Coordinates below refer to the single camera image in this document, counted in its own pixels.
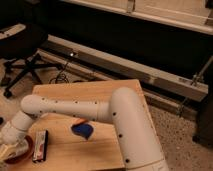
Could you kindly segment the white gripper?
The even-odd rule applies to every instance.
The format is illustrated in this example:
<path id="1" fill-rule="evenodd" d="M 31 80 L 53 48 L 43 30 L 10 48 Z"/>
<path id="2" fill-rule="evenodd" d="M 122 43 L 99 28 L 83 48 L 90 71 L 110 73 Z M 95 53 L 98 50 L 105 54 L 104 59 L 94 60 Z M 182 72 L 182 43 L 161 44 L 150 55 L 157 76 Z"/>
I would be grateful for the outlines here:
<path id="1" fill-rule="evenodd" d="M 1 129 L 1 140 L 3 144 L 14 145 L 24 140 L 27 130 L 21 130 L 6 124 Z"/>

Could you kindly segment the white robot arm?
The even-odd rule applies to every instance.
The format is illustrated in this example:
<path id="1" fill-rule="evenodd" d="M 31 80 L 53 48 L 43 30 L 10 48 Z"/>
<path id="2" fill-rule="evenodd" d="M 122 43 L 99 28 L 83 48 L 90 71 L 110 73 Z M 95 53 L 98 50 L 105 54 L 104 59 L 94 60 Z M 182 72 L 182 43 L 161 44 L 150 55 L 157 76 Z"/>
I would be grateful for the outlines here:
<path id="1" fill-rule="evenodd" d="M 126 171 L 169 171 L 152 118 L 139 95 L 128 87 L 114 90 L 107 102 L 25 96 L 20 110 L 0 130 L 0 162 L 26 153 L 28 130 L 46 113 L 112 124 Z"/>

